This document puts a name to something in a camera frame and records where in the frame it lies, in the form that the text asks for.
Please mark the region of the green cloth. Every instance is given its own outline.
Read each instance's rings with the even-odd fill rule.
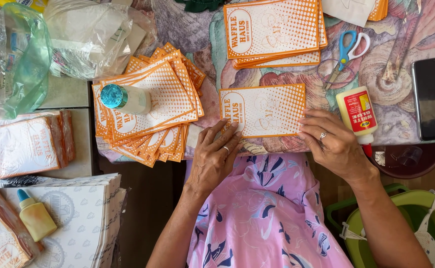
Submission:
[[[201,12],[206,9],[209,11],[216,10],[225,0],[175,0],[177,3],[185,3],[185,11]]]

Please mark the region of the bottle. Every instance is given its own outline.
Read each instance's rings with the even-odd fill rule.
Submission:
[[[57,229],[57,225],[53,222],[43,203],[35,202],[22,189],[17,191],[17,195],[22,210],[19,214],[20,219],[35,242],[42,240]]]
[[[43,10],[48,4],[48,0],[0,0],[0,6],[2,7],[6,3],[16,3],[16,2],[22,5],[26,5],[32,9],[35,9],[40,13],[43,13]]]
[[[151,110],[150,93],[138,87],[108,84],[101,90],[100,98],[103,105],[121,113],[145,114]]]
[[[378,124],[376,123],[367,87],[354,88],[339,93],[335,97],[337,98],[343,123],[355,133],[365,155],[371,157],[370,143],[375,139],[372,133],[378,129]]]

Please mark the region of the ring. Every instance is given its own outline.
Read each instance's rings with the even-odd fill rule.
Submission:
[[[227,150],[227,155],[229,155],[231,153],[231,151],[229,150],[229,148],[227,148],[227,146],[222,146],[222,148],[225,148]]]

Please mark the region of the brown bowl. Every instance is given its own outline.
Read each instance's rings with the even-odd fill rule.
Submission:
[[[423,150],[418,164],[413,167],[403,166],[396,158],[405,151],[406,148],[416,146]],[[391,145],[391,146],[375,146],[373,149],[373,157],[370,161],[382,173],[396,179],[414,179],[428,174],[435,168],[435,143],[420,143],[416,145]],[[385,152],[385,166],[379,165],[375,161],[375,152]]]

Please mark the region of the ruler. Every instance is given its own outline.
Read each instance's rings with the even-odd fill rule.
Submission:
[[[410,43],[414,32],[418,27],[418,22],[423,15],[423,8],[428,0],[409,0],[405,15],[396,35],[390,57],[383,72],[383,80],[395,82],[398,79],[406,53],[410,49]]]

